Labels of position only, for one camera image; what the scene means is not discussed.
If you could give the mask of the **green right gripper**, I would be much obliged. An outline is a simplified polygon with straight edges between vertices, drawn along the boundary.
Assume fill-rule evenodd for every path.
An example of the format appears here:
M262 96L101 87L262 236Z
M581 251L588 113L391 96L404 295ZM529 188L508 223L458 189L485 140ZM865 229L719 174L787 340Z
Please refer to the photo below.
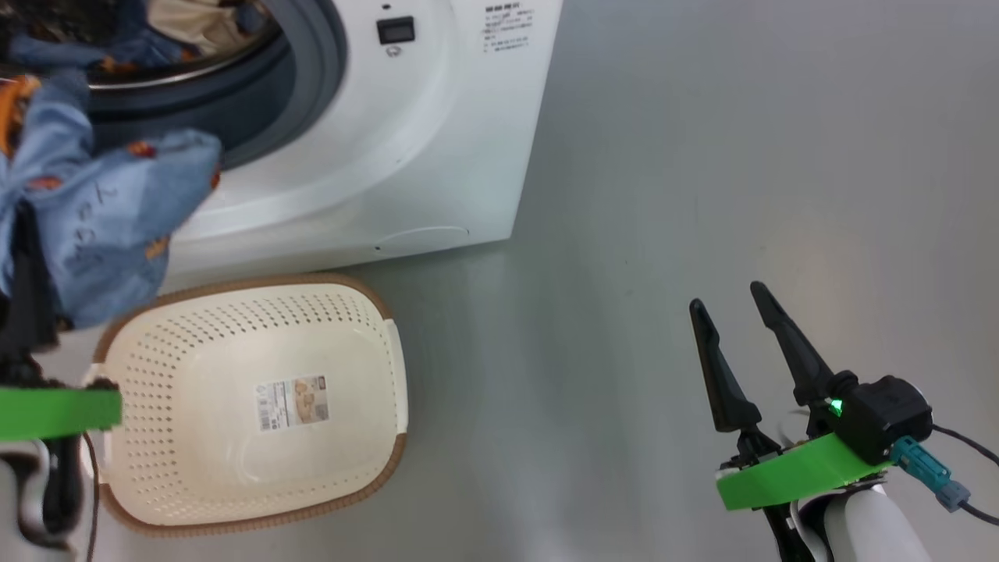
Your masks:
M834 376L831 369L767 285L753 282L750 291L765 327L777 338L795 384L797 404L824 402ZM731 433L756 427L763 417L734 377L720 348L720 334L702 300L689 303L689 314L715 431ZM889 466L889 460L866 463L839 436L829 434L779 449L777 455L756 464L739 461L734 468L721 468L716 473L716 490L727 511L755 510L818 496Z

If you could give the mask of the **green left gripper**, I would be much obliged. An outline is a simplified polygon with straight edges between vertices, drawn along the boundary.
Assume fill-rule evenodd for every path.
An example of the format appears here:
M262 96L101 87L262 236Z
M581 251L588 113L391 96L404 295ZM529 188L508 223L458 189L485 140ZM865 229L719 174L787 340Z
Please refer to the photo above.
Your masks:
M33 205L15 207L9 257L10 291L4 303L4 351L47 352L59 345L52 281ZM109 431L123 420L120 386L93 363L79 386L43 375L30 355L3 358L1 441L51 440Z

